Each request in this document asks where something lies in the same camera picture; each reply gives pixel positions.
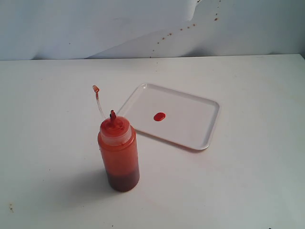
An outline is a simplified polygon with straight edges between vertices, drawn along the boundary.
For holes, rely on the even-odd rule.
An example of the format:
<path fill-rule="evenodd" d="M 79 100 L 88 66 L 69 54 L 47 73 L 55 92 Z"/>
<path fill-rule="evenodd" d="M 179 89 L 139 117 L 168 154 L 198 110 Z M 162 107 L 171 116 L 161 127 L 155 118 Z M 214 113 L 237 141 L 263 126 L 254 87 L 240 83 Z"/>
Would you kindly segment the red sauce squeeze bottle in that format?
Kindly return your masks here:
<path fill-rule="evenodd" d="M 99 111 L 104 118 L 98 133 L 98 144 L 110 186 L 119 192 L 133 189 L 140 180 L 135 129 L 112 110 L 107 118 L 99 100 L 99 88 L 92 86 Z"/>

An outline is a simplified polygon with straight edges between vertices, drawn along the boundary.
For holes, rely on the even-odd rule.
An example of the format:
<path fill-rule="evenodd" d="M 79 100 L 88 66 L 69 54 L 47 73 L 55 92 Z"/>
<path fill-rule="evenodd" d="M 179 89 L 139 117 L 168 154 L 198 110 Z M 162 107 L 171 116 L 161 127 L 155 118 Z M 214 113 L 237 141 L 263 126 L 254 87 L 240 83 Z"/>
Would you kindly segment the red sauce blob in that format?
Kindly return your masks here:
<path fill-rule="evenodd" d="M 166 113 L 164 112 L 158 112 L 154 115 L 153 119 L 156 122 L 160 122 L 162 121 L 164 118 L 166 117 Z"/>

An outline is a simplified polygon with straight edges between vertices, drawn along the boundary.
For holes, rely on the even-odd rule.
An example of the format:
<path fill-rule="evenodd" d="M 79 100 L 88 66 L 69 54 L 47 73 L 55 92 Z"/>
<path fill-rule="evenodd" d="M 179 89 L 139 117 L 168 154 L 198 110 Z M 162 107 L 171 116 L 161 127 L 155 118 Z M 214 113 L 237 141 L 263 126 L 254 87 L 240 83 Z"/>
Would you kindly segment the white backdrop cloth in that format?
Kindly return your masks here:
<path fill-rule="evenodd" d="M 2 60 L 292 54 L 302 0 L 3 0 Z"/>

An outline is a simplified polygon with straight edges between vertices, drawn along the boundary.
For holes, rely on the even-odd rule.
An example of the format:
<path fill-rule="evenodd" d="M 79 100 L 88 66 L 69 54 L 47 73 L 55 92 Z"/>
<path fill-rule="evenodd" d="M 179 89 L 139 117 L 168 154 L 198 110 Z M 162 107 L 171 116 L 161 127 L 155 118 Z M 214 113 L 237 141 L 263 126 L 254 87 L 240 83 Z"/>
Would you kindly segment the white rectangular plastic tray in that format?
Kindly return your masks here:
<path fill-rule="evenodd" d="M 153 117 L 166 113 L 160 121 Z M 151 83 L 138 86 L 118 111 L 138 132 L 192 150 L 209 147 L 220 105 L 213 100 Z"/>

